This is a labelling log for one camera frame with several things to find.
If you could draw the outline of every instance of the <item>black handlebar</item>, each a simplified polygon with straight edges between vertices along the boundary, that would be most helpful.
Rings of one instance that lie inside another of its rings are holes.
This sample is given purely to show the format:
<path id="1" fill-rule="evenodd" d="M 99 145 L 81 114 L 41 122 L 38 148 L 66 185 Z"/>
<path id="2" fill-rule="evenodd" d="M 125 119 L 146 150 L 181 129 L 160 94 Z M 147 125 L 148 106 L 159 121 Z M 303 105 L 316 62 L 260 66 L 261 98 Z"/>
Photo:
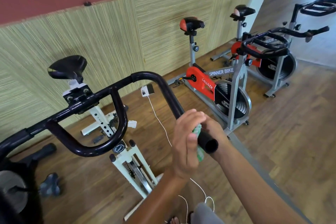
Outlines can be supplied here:
<path id="1" fill-rule="evenodd" d="M 241 50 L 247 54 L 250 54 L 251 56 L 257 58 L 257 59 L 271 59 L 271 58 L 277 58 L 280 56 L 286 56 L 288 55 L 289 49 L 288 46 L 288 40 L 284 38 L 283 36 L 277 35 L 275 33 L 284 33 L 286 35 L 292 35 L 294 37 L 300 37 L 300 38 L 306 38 L 306 41 L 309 41 L 314 35 L 323 33 L 329 31 L 329 27 L 323 27 L 316 30 L 308 30 L 306 32 L 300 33 L 294 30 L 290 30 L 288 28 L 273 28 L 268 30 L 267 32 L 257 34 L 251 38 L 248 38 L 241 43 Z M 268 36 L 271 38 L 274 38 L 277 41 L 280 41 L 280 44 L 271 44 L 264 41 L 264 38 Z M 259 53 L 251 48 L 248 47 L 249 44 L 258 44 L 262 47 L 265 47 L 270 50 L 274 50 L 273 52 L 267 52 L 267 53 Z"/>
<path id="2" fill-rule="evenodd" d="M 157 73 L 146 71 L 133 73 L 130 76 L 98 91 L 97 93 L 88 96 L 85 101 L 82 101 L 75 106 L 70 106 L 48 117 L 47 119 L 40 121 L 37 124 L 29 128 L 25 128 L 8 137 L 0 143 L 0 161 L 2 161 L 16 147 L 32 139 L 35 135 L 45 129 L 48 129 L 54 136 L 56 136 L 57 139 L 60 140 L 61 143 L 64 144 L 65 147 L 67 147 L 71 152 L 82 157 L 99 156 L 112 150 L 123 138 L 128 124 L 126 111 L 124 109 L 124 105 L 121 101 L 118 90 L 127 86 L 128 84 L 140 80 L 151 80 L 158 84 L 176 119 L 178 119 L 184 113 L 182 106 L 162 76 Z M 107 97 L 108 95 L 111 95 L 112 97 L 115 111 L 119 118 L 119 125 L 115 134 L 106 142 L 92 147 L 84 146 L 79 143 L 72 135 L 70 135 L 64 128 L 62 128 L 61 125 L 58 124 L 61 120 L 64 120 L 69 116 L 80 112 L 80 110 L 97 103 L 100 99 Z M 213 153 L 217 150 L 217 141 L 204 130 L 202 130 L 202 133 L 200 133 L 198 137 L 198 143 L 207 153 Z"/>
<path id="3" fill-rule="evenodd" d="M 302 5 L 302 14 L 310 16 L 325 16 L 336 12 L 336 0 L 316 0 L 309 4 Z"/>

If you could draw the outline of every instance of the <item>white power cord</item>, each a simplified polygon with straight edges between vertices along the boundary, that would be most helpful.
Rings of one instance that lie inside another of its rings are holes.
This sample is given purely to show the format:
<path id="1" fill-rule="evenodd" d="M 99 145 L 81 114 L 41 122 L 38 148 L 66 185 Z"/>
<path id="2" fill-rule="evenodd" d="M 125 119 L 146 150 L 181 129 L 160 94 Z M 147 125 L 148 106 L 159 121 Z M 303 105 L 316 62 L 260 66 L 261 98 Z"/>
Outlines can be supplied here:
<path id="1" fill-rule="evenodd" d="M 161 124 L 161 126 L 163 127 L 163 129 L 165 130 L 165 132 L 166 132 L 166 137 L 167 137 L 167 139 L 168 139 L 168 142 L 169 142 L 169 144 L 170 144 L 170 146 L 172 147 L 172 145 L 171 145 L 171 143 L 170 143 L 170 140 L 169 140 L 169 138 L 168 138 L 168 134 L 167 134 L 167 131 L 166 131 L 166 129 L 165 129 L 165 127 L 162 125 L 162 123 L 161 123 L 161 121 L 159 120 L 159 118 L 156 116 L 156 113 L 155 113 L 155 111 L 154 111 L 154 107 L 153 107 L 153 105 L 152 105 L 152 102 L 151 102 L 151 99 L 149 98 L 149 96 L 147 96 L 148 97 L 148 100 L 149 100 L 149 103 L 150 103 L 150 105 L 151 105 L 151 107 L 152 107 L 152 109 L 153 109 L 153 112 L 154 112 L 154 115 L 155 115 L 155 117 L 157 118 L 157 120 L 160 122 L 160 124 Z M 207 199 L 208 198 L 210 198 L 211 200 L 212 200 L 212 204 L 213 204 L 213 212 L 215 212 L 215 202 L 213 201 L 213 199 L 212 199 L 212 197 L 207 197 L 207 195 L 205 194 L 205 192 L 204 192 L 204 190 L 202 189 L 202 187 L 197 183 L 197 182 L 195 182 L 193 179 L 191 179 L 201 190 L 202 190 L 202 192 L 204 193 L 204 196 L 205 196 L 205 201 L 204 201 L 204 203 L 206 204 L 206 202 L 207 202 Z M 188 203 L 187 203 L 187 200 L 184 198 L 184 197 L 182 197 L 184 200 L 185 200 L 185 203 L 186 203 L 186 205 L 187 205 L 187 216 L 186 216 L 186 218 L 185 218 L 185 222 L 186 222 L 186 224 L 187 224 L 187 222 L 188 222 Z"/>

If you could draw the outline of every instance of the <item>forearm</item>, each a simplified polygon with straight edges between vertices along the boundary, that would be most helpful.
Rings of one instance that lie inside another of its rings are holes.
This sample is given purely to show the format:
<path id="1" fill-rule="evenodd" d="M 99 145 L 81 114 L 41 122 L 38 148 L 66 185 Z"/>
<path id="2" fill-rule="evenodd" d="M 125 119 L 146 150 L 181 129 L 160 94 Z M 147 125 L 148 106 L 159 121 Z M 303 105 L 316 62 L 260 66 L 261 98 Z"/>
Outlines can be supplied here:
<path id="1" fill-rule="evenodd" d="M 172 206 L 172 201 L 185 186 L 187 180 L 176 177 L 168 168 L 157 186 L 127 220 L 127 224 L 162 223 Z"/>
<path id="2" fill-rule="evenodd" d="M 306 223 L 229 142 L 220 151 L 219 164 L 253 223 Z"/>

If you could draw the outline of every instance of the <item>gray pants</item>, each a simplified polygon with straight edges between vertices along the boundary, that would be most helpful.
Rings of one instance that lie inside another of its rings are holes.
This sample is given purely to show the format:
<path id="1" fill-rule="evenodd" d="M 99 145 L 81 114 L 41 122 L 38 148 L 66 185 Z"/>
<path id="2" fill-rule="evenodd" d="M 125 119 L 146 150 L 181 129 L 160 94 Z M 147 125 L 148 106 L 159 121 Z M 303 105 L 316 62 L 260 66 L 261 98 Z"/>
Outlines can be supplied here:
<path id="1" fill-rule="evenodd" d="M 191 214 L 191 224 L 224 224 L 205 203 L 199 203 Z"/>

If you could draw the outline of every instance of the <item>person's left hand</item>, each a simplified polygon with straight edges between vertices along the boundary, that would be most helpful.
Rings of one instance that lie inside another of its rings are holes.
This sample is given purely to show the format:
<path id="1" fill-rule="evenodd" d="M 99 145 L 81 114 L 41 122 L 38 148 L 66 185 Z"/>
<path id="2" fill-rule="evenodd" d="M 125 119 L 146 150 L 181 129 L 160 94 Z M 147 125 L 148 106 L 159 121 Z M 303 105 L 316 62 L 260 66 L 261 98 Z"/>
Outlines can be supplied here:
<path id="1" fill-rule="evenodd" d="M 198 167 L 197 136 L 194 128 L 206 120 L 204 112 L 191 109 L 176 120 L 172 140 L 173 171 L 182 179 L 189 179 Z"/>

